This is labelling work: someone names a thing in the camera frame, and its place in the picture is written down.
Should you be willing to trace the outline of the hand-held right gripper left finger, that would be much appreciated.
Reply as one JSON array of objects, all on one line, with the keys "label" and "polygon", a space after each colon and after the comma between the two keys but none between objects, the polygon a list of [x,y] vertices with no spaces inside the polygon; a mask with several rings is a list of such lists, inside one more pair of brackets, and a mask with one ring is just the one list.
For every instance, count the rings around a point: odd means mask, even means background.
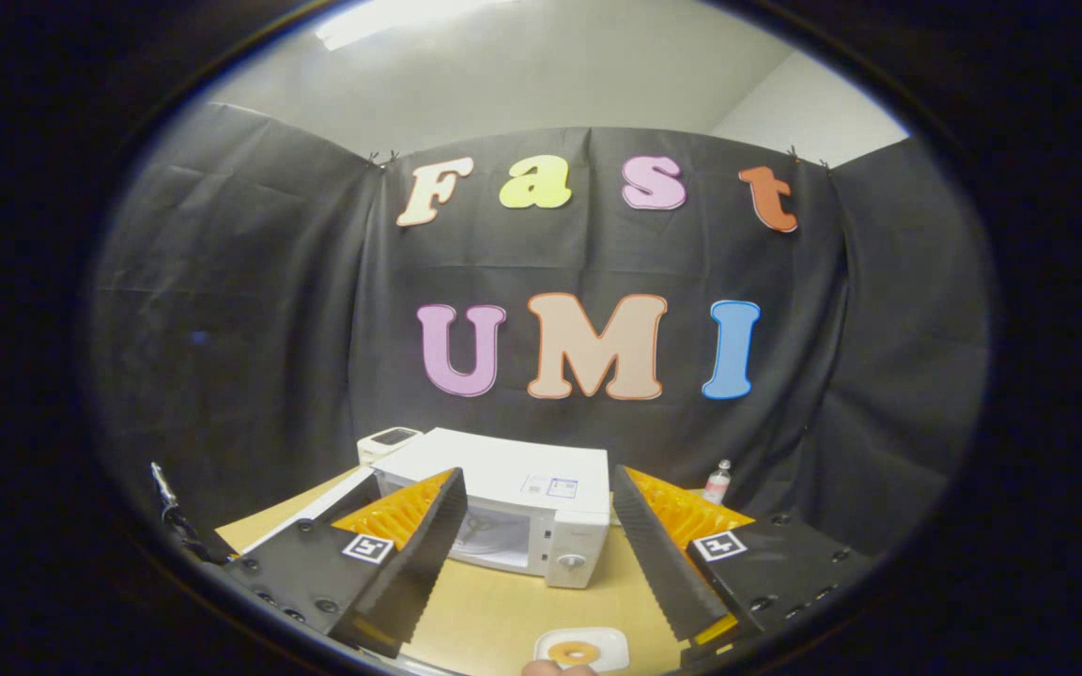
[{"label": "hand-held right gripper left finger", "polygon": [[395,658],[424,615],[467,506],[459,468],[388,493],[375,470],[357,468],[224,572],[314,632]]}]

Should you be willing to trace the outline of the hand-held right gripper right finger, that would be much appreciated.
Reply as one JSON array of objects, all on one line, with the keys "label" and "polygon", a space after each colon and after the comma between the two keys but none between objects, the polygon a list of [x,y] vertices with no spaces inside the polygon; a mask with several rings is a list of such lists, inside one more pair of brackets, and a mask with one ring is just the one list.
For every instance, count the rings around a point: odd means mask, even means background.
[{"label": "hand-held right gripper right finger", "polygon": [[874,560],[794,514],[744,516],[620,465],[612,506],[674,637],[679,664],[799,625]]}]

